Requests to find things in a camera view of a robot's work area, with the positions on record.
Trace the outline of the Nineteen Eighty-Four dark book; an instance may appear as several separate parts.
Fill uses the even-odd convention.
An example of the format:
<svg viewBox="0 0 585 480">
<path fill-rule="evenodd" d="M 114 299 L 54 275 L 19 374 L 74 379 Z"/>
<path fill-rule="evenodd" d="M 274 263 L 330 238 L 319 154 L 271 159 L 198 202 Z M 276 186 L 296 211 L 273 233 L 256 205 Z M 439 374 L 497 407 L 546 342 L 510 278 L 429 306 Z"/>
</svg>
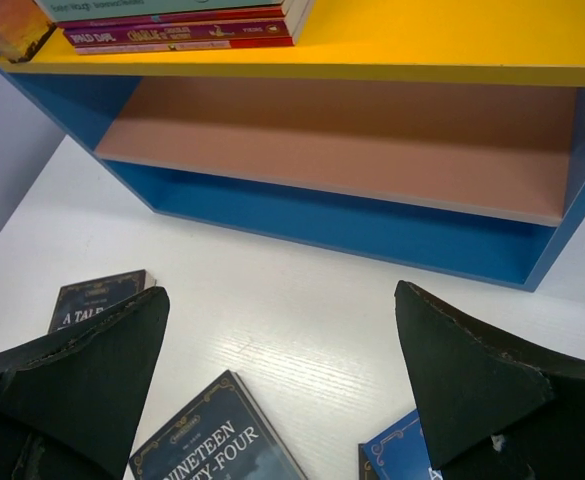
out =
<svg viewBox="0 0 585 480">
<path fill-rule="evenodd" d="M 130 457 L 136 479 L 305 479 L 237 373 L 227 370 Z"/>
</svg>

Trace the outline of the Jane Eyre blue book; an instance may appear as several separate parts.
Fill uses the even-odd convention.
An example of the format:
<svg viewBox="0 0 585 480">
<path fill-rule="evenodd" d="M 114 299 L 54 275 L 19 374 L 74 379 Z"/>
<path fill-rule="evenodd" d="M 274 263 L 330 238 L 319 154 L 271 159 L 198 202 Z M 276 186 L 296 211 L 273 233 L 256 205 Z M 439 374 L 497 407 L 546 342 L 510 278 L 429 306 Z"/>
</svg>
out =
<svg viewBox="0 0 585 480">
<path fill-rule="evenodd" d="M 0 0 L 0 55 L 11 63 L 29 62 L 55 29 L 35 1 Z"/>
</svg>

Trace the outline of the Animal Farm blue book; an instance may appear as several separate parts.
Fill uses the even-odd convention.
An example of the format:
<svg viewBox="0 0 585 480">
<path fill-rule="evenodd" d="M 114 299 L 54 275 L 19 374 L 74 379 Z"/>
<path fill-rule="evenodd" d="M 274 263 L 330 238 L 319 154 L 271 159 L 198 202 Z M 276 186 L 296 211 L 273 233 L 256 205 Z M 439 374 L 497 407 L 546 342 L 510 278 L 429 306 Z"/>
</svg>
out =
<svg viewBox="0 0 585 480">
<path fill-rule="evenodd" d="M 417 410 L 358 445 L 359 478 L 442 480 L 430 465 Z"/>
</svg>

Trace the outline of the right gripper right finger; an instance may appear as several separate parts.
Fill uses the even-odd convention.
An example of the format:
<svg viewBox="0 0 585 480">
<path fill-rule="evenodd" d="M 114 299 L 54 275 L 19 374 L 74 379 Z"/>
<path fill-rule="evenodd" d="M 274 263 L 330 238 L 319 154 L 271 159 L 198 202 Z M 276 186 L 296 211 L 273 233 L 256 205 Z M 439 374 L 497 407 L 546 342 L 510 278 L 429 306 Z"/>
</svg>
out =
<svg viewBox="0 0 585 480">
<path fill-rule="evenodd" d="M 585 360 L 406 281 L 399 341 L 431 465 L 446 479 L 585 479 Z"/>
</svg>

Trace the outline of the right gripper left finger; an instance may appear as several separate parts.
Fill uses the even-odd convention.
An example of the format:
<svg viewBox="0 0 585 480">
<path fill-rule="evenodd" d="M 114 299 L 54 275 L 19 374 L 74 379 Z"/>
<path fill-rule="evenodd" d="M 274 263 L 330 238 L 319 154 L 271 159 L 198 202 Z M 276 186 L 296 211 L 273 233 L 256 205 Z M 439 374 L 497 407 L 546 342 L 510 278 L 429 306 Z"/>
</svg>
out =
<svg viewBox="0 0 585 480">
<path fill-rule="evenodd" d="M 0 479 L 120 479 L 170 301 L 152 287 L 0 352 Z"/>
</svg>

